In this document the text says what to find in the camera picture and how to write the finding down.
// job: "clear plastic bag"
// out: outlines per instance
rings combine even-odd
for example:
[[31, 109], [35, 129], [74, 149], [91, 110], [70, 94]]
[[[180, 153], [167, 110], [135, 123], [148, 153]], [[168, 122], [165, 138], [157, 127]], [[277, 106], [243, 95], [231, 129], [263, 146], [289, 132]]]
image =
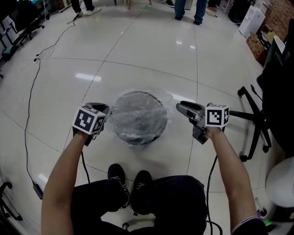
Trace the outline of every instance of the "clear plastic bag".
[[170, 122], [172, 94], [158, 89], [128, 90], [110, 108], [106, 127], [129, 146], [155, 141]]

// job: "black shirt sleeve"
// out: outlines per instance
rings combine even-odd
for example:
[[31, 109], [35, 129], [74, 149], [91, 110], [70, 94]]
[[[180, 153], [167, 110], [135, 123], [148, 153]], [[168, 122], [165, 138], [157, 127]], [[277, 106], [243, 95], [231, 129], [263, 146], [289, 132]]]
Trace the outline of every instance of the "black shirt sleeve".
[[265, 224], [257, 217], [249, 218], [243, 221], [234, 229], [232, 235], [268, 235]]

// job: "person's left arm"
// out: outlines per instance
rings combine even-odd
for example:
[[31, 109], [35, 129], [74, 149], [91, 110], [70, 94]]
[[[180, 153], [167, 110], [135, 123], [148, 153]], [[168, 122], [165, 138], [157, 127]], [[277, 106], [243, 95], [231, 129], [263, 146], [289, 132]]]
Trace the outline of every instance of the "person's left arm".
[[73, 235], [70, 205], [87, 134], [78, 132], [63, 151], [46, 184], [41, 215], [42, 235]]

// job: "glossy floor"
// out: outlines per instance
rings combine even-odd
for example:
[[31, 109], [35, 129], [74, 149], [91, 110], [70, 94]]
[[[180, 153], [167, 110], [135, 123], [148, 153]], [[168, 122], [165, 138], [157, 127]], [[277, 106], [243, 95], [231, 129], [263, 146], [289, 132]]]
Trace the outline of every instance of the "glossy floor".
[[[41, 55], [41, 68], [32, 92], [28, 125], [28, 168], [43, 189], [64, 147], [71, 140], [71, 122], [81, 103], [112, 104], [121, 92], [145, 87], [172, 94], [170, 123], [161, 137], [141, 151], [122, 143], [107, 128], [85, 148], [85, 162], [91, 181], [105, 179], [107, 169], [118, 162], [125, 170], [130, 190], [138, 171], [148, 170], [153, 178], [192, 175], [205, 186], [215, 151], [210, 141], [200, 145], [192, 138], [192, 125], [175, 105], [181, 100], [200, 104], [228, 104], [231, 110], [251, 112], [237, 90], [250, 88], [262, 67], [255, 61], [236, 25], [205, 15], [201, 26], [192, 22], [195, 6], [182, 21], [163, 1], [134, 3], [94, 2], [102, 11], [75, 22], [57, 45]], [[0, 82], [0, 166], [2, 180], [13, 184], [5, 200], [24, 217], [12, 222], [25, 234], [40, 234], [41, 201], [26, 172], [24, 128], [28, 98], [39, 67], [35, 55], [52, 45], [74, 17], [71, 8], [51, 16], [46, 28], [20, 47], [2, 66]], [[248, 153], [254, 126], [232, 117], [226, 135], [237, 153]], [[276, 154], [262, 152], [260, 139], [254, 157], [244, 165], [252, 190], [269, 211], [265, 179]], [[77, 185], [86, 183], [82, 164]], [[210, 185], [210, 214], [224, 234], [229, 234], [229, 211], [218, 165]], [[107, 213], [103, 219], [121, 226], [134, 218], [131, 210]], [[150, 221], [130, 229], [152, 224]]]

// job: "brick wall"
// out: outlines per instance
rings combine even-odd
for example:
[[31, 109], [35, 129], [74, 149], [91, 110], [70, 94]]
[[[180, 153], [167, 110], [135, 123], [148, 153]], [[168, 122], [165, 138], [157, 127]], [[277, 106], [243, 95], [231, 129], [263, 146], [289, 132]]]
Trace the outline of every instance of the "brick wall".
[[270, 0], [264, 23], [272, 28], [281, 40], [288, 34], [289, 21], [294, 18], [293, 0]]

